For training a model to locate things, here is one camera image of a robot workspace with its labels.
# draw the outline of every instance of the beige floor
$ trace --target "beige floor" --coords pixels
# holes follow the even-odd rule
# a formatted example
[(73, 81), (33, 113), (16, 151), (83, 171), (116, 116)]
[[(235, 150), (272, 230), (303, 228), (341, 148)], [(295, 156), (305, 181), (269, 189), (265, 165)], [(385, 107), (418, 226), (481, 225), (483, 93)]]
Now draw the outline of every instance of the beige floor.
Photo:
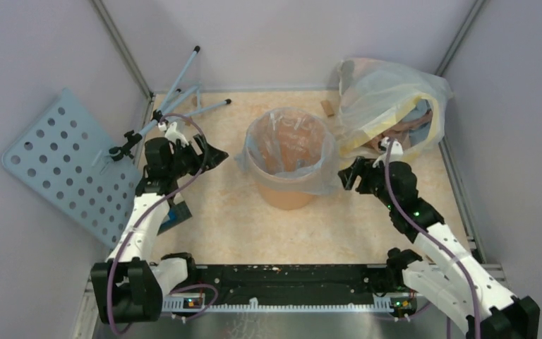
[[(162, 98), (157, 97), (155, 106)], [(229, 106), (206, 112), (195, 123), (209, 143), (228, 152), (230, 158), (183, 192), (193, 217), (157, 238), (152, 260), (187, 251), (197, 263), (210, 264), (384, 263), (392, 247), (413, 248), (392, 226), (386, 208), (374, 196), (339, 190), (299, 210), (278, 210), (264, 202), (252, 179), (236, 165), (234, 156), (241, 151), (246, 129), (256, 117), (273, 108), (292, 106), (327, 119), (320, 101), (328, 99), (337, 107), (337, 92), (206, 93), (202, 100), (211, 105), (226, 98), (233, 100)], [(192, 109), (187, 100), (176, 112)], [(148, 137), (153, 136), (161, 136), (161, 132), (155, 129)], [(436, 148), (425, 154), (412, 167), (421, 196), (437, 208), (468, 248), (440, 151)]]

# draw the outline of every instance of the blue object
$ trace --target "blue object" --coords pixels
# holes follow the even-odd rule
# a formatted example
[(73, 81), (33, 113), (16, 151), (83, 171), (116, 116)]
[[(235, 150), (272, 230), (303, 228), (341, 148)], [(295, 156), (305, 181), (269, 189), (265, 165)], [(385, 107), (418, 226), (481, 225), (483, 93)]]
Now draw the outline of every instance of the blue object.
[(3, 154), (3, 166), (105, 246), (113, 249), (130, 217), (140, 172), (73, 93), (61, 97)]

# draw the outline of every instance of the metal base plate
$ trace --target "metal base plate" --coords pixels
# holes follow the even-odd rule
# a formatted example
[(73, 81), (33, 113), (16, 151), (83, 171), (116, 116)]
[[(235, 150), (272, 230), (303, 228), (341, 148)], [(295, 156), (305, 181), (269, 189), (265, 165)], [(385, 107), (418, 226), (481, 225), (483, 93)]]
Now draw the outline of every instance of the metal base plate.
[(70, 90), (3, 154), (3, 166), (109, 248), (132, 211), (140, 172)]

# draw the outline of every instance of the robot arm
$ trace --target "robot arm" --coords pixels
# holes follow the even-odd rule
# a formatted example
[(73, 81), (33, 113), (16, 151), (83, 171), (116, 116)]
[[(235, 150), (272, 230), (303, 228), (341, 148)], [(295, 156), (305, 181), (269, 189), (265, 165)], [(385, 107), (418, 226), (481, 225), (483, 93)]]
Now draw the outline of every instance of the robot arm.
[[(400, 159), (402, 147), (396, 141), (395, 158)], [(484, 339), (534, 339), (537, 336), (539, 307), (530, 297), (519, 299), (495, 280), (479, 262), (459, 243), (450, 227), (433, 206), (418, 197), (416, 176), (405, 162), (390, 162), (390, 182), (400, 206), (412, 220), (440, 241), (433, 243), (412, 227), (394, 208), (385, 183), (384, 155), (376, 161), (359, 157), (339, 176), (346, 190), (352, 189), (357, 177), (361, 178), (356, 191), (373, 194), (390, 210), (392, 223), (431, 258), (438, 268), (429, 265), (412, 250), (392, 249), (388, 253), (387, 267), (392, 271), (394, 284), (416, 290), (445, 313), (466, 333), (474, 338), (473, 300), (469, 284), (457, 265), (459, 261), (470, 273), (478, 296), (481, 337)], [(454, 253), (451, 259), (441, 248)]]
[[(107, 318), (107, 280), (114, 258), (122, 251), (115, 270), (112, 290), (113, 318), (116, 323), (156, 321), (162, 310), (163, 297), (188, 277), (194, 260), (189, 254), (165, 256), (158, 266), (150, 266), (155, 238), (167, 217), (175, 196), (159, 203), (178, 188), (177, 180), (195, 175), (202, 166), (206, 148), (208, 156), (203, 171), (208, 171), (228, 158), (228, 154), (206, 143), (201, 135), (194, 136), (200, 148), (197, 154), (181, 132), (166, 133), (167, 138), (153, 138), (145, 143), (147, 164), (143, 178), (136, 186), (134, 209), (117, 247), (105, 262), (96, 263), (90, 271), (99, 315)], [(139, 224), (138, 219), (152, 209)], [(121, 245), (132, 233), (130, 242)]]

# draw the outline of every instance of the gray wall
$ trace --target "gray wall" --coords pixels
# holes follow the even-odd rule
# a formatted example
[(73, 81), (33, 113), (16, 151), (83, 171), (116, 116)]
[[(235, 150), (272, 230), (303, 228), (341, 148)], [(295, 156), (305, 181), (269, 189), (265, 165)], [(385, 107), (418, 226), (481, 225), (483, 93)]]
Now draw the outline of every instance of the gray wall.
[(542, 311), (542, 1), (490, 2), (446, 78), (446, 135), (488, 257)]
[(152, 89), (188, 78), (207, 90), (337, 86), (344, 57), (433, 72), (474, 0), (105, 0)]
[(117, 141), (144, 99), (86, 0), (0, 1), (0, 338), (68, 338), (103, 247), (1, 166), (70, 88)]

